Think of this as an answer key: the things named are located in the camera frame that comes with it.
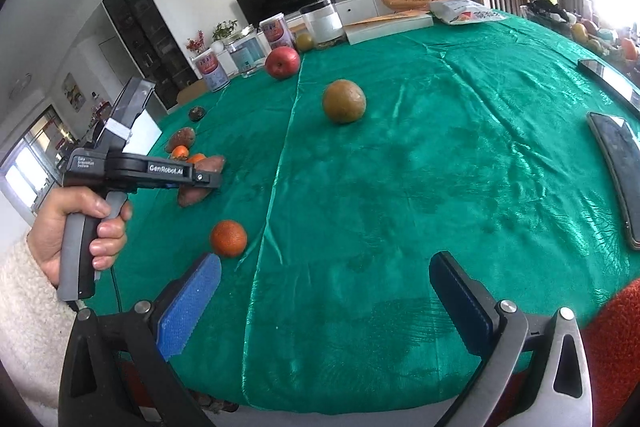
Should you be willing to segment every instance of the smartphone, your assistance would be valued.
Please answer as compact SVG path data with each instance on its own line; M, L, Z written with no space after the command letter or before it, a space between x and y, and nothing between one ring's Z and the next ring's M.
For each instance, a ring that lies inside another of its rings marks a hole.
M626 241L640 250L640 143L624 118L590 112L587 122L613 178Z
M592 58L578 60L578 71L599 83L640 120L640 89L626 76Z

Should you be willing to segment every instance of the blue gripper pad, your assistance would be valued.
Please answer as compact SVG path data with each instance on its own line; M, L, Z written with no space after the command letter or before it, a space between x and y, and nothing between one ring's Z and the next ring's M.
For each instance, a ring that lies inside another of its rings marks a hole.
M207 255L162 314L156 346L165 360L181 354L221 277L220 258L214 254Z
M490 353L494 326L467 286L474 281L467 277L468 282L463 282L462 277L454 270L442 252L431 258L429 279L465 343L466 350L478 357Z

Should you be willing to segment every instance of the black cabinet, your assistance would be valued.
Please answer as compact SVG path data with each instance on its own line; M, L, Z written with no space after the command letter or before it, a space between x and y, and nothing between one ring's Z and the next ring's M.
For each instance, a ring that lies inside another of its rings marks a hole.
M156 94L164 107L174 107L178 93L198 77L154 1L103 0L102 3L140 71L155 81Z

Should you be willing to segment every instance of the hand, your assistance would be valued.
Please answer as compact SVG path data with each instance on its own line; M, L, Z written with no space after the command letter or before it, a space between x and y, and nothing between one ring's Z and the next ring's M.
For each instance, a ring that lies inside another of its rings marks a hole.
M53 286L60 283L60 249L66 216L75 212L104 218L109 216L111 208L87 187L54 188L42 204L27 236L31 255ZM98 239L89 245L94 256L94 269L102 271L113 266L118 252L127 242L125 223L131 216L131 203L127 201L116 219L98 225Z

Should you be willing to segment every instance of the framed picture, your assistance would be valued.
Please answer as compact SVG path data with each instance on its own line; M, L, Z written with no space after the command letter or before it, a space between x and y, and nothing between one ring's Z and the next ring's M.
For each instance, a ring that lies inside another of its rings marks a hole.
M62 83L62 90L74 111L79 112L86 100L71 73L66 76L65 81Z

